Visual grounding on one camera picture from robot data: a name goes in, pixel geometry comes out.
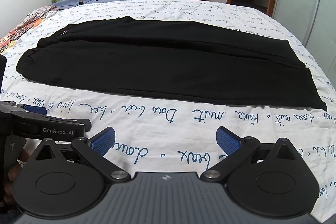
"screw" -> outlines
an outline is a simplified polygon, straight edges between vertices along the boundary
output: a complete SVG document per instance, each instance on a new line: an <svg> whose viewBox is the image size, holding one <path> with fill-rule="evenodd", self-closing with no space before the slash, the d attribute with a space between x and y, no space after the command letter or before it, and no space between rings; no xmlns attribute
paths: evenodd
<svg viewBox="0 0 336 224"><path fill-rule="evenodd" d="M208 178L208 179L216 179L218 178L221 174L216 171L216 170L207 170L203 173L203 175Z"/></svg>
<svg viewBox="0 0 336 224"><path fill-rule="evenodd" d="M111 174L111 177L114 178L114 179L125 179L127 178L128 176L128 173L124 170L118 170L118 171L114 171L112 174Z"/></svg>

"white bedsheet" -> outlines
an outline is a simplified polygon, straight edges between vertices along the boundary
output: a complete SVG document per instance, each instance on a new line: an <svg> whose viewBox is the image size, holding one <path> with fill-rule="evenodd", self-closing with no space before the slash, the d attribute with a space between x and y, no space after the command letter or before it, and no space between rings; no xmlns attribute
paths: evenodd
<svg viewBox="0 0 336 224"><path fill-rule="evenodd" d="M124 16L143 20L193 20L288 39L298 58L310 69L328 111L269 106L228 107L109 95L33 83L15 71L21 54L35 47L40 38L68 24ZM116 144L105 157L131 175L136 171L202 173L225 154L216 143L219 126L225 126L241 137L254 136L266 143L287 137L299 150L321 188L313 216L324 221L336 213L336 92L298 39L255 9L195 0L137 0L82 5L51 13L4 55L7 67L2 100L44 106L48 115L55 117L89 118L92 129L88 137L112 126L116 132ZM211 69L211 64L200 62L198 65ZM105 77L113 78L113 70L98 67L97 70L105 70ZM38 143L29 140L27 147L32 150Z"/></svg>

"black mount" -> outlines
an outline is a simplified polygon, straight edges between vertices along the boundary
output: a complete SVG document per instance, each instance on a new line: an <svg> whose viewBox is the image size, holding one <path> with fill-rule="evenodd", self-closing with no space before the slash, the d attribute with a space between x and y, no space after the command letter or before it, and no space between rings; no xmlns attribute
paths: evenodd
<svg viewBox="0 0 336 224"><path fill-rule="evenodd" d="M222 185L234 203L259 216L295 218L311 212L319 186L288 139L263 144L253 137L242 139L224 127L219 130L241 148L202 173L202 181ZM88 145L92 139L77 138L71 145L42 141L14 182L19 208L39 218L73 217L96 206L113 185L137 183L142 173L131 179Z"/></svg>
<svg viewBox="0 0 336 224"><path fill-rule="evenodd" d="M0 55L0 89L5 67L6 58ZM8 210L2 185L8 181L8 171L16 163L26 138L71 142L91 129L88 119L61 119L46 114L44 107L0 101L0 214Z"/></svg>

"bed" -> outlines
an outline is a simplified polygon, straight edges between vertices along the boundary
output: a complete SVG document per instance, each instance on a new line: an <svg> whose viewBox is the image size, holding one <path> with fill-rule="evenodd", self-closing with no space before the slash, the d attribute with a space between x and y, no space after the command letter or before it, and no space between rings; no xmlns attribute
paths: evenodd
<svg viewBox="0 0 336 224"><path fill-rule="evenodd" d="M16 72L20 56L35 47L40 38L68 24L125 16L140 20L191 20L287 39L298 58L310 69L328 111L233 107L105 94L39 84ZM48 15L3 54L7 67L1 100L44 106L48 115L55 117L88 118L92 123L88 137L112 126L116 133L115 144L105 157L131 175L136 171L196 171L201 174L225 156L216 143L219 126L241 137L254 136L265 143L286 137L319 182L320 194L312 215L324 221L336 213L335 89L298 39L281 24L253 8L197 0L122 0L81 5ZM211 68L211 64L199 65ZM26 147L31 152L38 143L38 140L28 140Z"/></svg>

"metal pivot cap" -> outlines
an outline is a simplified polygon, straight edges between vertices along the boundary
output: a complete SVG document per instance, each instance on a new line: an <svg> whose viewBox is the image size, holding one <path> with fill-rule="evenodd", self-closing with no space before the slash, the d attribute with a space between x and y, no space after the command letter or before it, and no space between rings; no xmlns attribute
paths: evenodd
<svg viewBox="0 0 336 224"><path fill-rule="evenodd" d="M221 174L216 170L207 170L203 173L203 175L208 179L216 179L219 178Z"/></svg>
<svg viewBox="0 0 336 224"><path fill-rule="evenodd" d="M86 142L88 140L88 138L86 138L86 137L78 137L77 140Z"/></svg>
<svg viewBox="0 0 336 224"><path fill-rule="evenodd" d="M111 177L114 178L114 179L125 179L125 178L127 178L127 176L128 176L128 173L124 170L114 171L111 174Z"/></svg>

